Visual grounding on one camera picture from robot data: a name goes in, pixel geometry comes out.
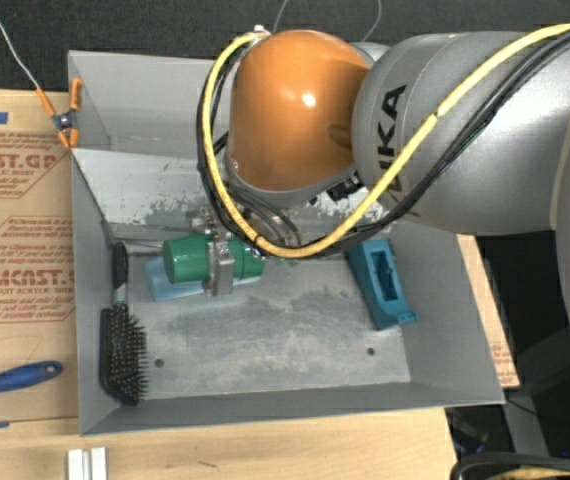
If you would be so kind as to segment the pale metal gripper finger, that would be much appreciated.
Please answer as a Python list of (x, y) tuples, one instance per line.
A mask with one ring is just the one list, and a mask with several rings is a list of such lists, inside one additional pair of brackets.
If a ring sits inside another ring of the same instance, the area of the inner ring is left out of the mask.
[(233, 292), (235, 257), (227, 241), (214, 242), (214, 294)]
[(215, 295), (216, 284), (216, 253), (214, 250), (214, 242), (209, 241), (206, 244), (207, 260), (208, 260), (208, 277), (204, 281), (204, 292), (208, 297)]

